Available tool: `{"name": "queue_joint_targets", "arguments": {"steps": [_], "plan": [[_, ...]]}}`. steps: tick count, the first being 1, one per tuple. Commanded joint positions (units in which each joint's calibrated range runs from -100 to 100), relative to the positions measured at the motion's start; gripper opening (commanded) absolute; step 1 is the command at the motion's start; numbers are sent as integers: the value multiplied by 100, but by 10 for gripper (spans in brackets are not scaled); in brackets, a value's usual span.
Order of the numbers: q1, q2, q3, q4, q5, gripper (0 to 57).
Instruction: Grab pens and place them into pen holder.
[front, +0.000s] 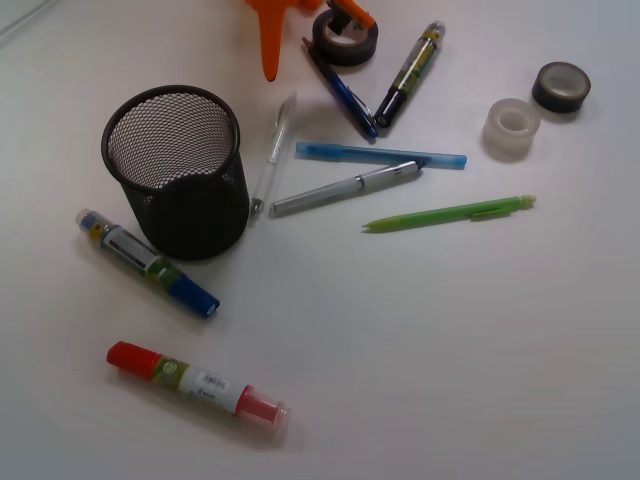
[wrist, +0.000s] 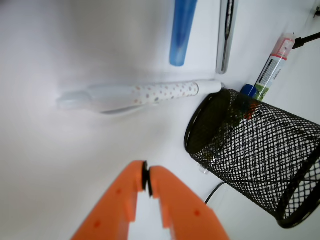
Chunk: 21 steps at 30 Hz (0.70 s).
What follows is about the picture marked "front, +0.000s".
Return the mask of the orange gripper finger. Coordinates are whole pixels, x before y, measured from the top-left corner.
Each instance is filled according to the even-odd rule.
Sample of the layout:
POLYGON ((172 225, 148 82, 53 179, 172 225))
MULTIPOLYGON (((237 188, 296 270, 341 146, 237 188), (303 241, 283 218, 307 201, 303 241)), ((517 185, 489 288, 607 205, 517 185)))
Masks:
POLYGON ((258 15, 263 73, 267 81, 273 82, 279 68, 285 13, 288 8, 298 7, 299 2, 296 0, 247 0, 246 3, 258 15))
POLYGON ((329 28, 332 31, 343 31, 351 22, 360 28, 370 29, 374 26, 374 18, 353 0, 328 0, 331 9, 329 28))

